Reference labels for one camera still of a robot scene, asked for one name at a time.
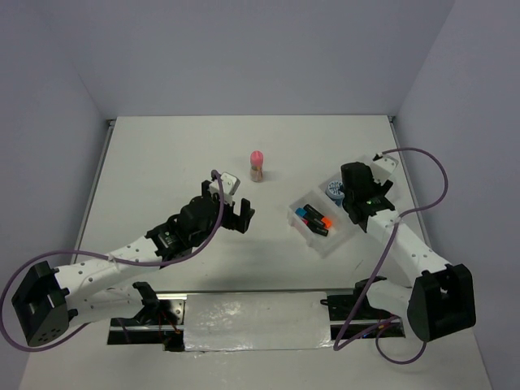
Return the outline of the blue tape roll tub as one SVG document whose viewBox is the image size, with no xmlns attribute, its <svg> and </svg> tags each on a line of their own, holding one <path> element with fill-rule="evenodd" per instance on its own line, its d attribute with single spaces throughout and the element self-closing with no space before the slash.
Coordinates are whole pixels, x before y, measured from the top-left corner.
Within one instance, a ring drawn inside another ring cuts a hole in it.
<svg viewBox="0 0 520 390">
<path fill-rule="evenodd" d="M 328 182 L 325 193 L 329 199 L 338 207 L 342 207 L 345 199 L 344 187 L 341 180 L 331 180 Z"/>
</svg>

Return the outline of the orange cap highlighter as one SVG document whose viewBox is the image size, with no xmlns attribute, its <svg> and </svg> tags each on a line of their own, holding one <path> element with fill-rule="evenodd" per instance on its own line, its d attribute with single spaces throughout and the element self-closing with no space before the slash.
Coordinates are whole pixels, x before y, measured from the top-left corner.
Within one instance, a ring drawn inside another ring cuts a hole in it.
<svg viewBox="0 0 520 390">
<path fill-rule="evenodd" d="M 322 217 L 323 218 L 323 222 L 326 224 L 327 229 L 330 229 L 332 227 L 332 221 L 329 218 L 325 217 L 321 212 L 319 212 L 312 205 L 305 204 L 303 208 L 305 210 L 308 210 L 309 212 L 313 212 L 313 213 L 317 214 L 319 217 Z"/>
</svg>

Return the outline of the blue cap highlighter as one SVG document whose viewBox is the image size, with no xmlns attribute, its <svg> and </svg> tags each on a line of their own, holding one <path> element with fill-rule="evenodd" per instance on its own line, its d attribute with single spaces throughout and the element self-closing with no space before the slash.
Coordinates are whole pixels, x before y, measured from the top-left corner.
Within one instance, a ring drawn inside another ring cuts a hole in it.
<svg viewBox="0 0 520 390">
<path fill-rule="evenodd" d="M 304 208 L 297 208 L 295 210 L 295 214 L 300 217 L 301 219 L 313 223 L 321 228 L 324 228 L 326 224 L 323 222 L 323 218 L 319 217 L 317 214 L 313 212 L 309 212 L 308 210 L 305 210 Z"/>
</svg>

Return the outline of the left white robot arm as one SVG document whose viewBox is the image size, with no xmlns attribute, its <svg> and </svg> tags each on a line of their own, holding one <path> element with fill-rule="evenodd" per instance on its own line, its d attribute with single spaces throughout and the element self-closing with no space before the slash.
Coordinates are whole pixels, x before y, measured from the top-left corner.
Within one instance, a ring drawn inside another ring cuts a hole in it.
<svg viewBox="0 0 520 390">
<path fill-rule="evenodd" d="M 130 244 L 107 254 L 78 251 L 83 259 L 52 267 L 44 253 L 26 262 L 11 298 L 25 337 L 21 349 L 41 352 L 72 338 L 89 323 L 108 318 L 135 318 L 152 323 L 164 308 L 146 282 L 122 283 L 146 272 L 186 262 L 197 256 L 219 228 L 246 233 L 254 216 L 249 200 L 234 212 L 233 197 L 240 180 L 212 171 L 179 213 Z"/>
</svg>

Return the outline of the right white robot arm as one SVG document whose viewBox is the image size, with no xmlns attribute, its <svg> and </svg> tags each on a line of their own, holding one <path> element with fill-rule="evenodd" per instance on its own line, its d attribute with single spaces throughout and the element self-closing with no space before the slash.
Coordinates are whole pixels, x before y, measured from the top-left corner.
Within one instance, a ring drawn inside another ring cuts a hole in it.
<svg viewBox="0 0 520 390">
<path fill-rule="evenodd" d="M 363 318 L 379 310 L 394 314 L 406 336 L 430 342 L 476 324 L 473 278 L 466 266 L 442 258 L 405 224 L 386 197 L 394 169 L 388 158 L 370 165 L 350 162 L 340 168 L 344 210 L 384 246 L 384 253 L 409 282 L 403 287 L 381 275 L 359 281 L 353 308 Z"/>
</svg>

